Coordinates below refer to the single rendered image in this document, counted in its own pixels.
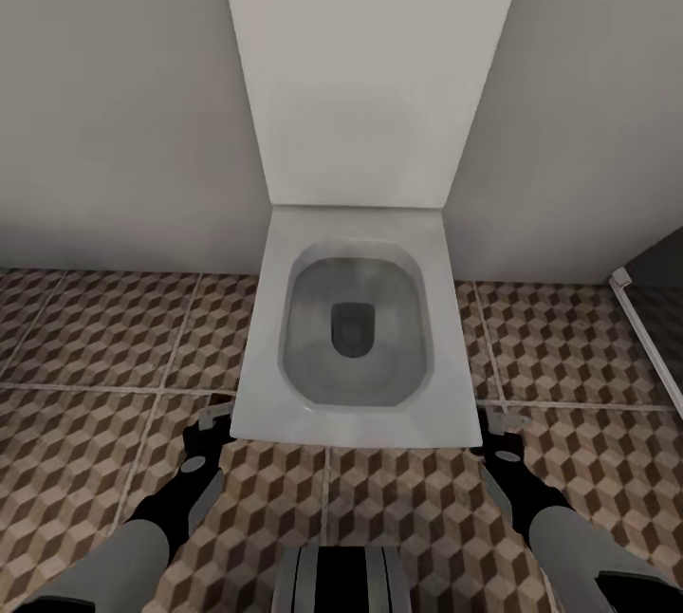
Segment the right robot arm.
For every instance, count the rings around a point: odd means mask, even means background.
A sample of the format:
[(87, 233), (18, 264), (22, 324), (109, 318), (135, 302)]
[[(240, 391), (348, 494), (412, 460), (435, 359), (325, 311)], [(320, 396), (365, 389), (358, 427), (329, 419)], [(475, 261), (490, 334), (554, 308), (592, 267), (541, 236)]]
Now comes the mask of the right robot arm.
[(564, 495), (524, 468), (524, 415), (488, 411), (481, 481), (498, 510), (532, 550), (565, 613), (683, 613), (683, 589), (658, 568), (591, 525)]

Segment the robot trunk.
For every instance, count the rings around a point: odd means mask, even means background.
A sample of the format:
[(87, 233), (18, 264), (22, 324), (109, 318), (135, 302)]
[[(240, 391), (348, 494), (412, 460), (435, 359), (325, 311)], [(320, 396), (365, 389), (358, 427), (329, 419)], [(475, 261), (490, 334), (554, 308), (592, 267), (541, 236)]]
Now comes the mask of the robot trunk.
[(288, 547), (271, 613), (412, 613), (396, 547)]

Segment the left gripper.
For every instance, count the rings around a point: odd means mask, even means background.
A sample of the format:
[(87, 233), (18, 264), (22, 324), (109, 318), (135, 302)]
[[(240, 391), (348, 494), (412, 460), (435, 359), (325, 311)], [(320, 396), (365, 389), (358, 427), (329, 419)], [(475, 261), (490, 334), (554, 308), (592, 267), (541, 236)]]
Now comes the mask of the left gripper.
[(237, 440), (237, 438), (230, 436), (231, 420), (232, 414), (227, 414), (222, 418), (218, 418), (215, 425), (209, 430), (200, 430), (199, 424), (197, 423), (193, 426), (187, 426), (183, 432), (185, 452), (188, 453), (195, 444), (202, 440), (215, 441), (222, 451), (225, 443)]

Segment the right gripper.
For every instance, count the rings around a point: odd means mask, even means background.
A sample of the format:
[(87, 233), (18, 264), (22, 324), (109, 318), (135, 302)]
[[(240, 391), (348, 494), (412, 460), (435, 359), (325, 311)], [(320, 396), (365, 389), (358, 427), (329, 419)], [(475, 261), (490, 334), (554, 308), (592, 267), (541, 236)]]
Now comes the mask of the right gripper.
[(503, 436), (495, 436), (494, 434), (489, 434), (488, 429), (482, 429), (481, 430), (482, 438), (483, 438), (483, 446), (482, 447), (470, 447), (471, 453), (475, 457), (485, 457), (487, 448), (489, 445), (493, 445), (494, 443), (501, 443), (503, 445), (507, 445), (511, 449), (514, 449), (516, 454), (524, 460), (524, 442), (521, 437), (521, 435), (518, 434), (510, 434), (510, 433), (504, 433)]

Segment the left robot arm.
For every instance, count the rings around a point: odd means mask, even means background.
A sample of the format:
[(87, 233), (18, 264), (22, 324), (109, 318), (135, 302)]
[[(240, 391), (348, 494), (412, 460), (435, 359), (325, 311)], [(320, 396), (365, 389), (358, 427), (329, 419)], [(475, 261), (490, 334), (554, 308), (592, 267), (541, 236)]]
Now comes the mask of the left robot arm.
[(163, 489), (143, 498), (119, 529), (10, 613), (141, 613), (181, 544), (186, 544), (223, 490), (218, 468), (235, 401), (202, 407), (183, 432), (182, 466)]

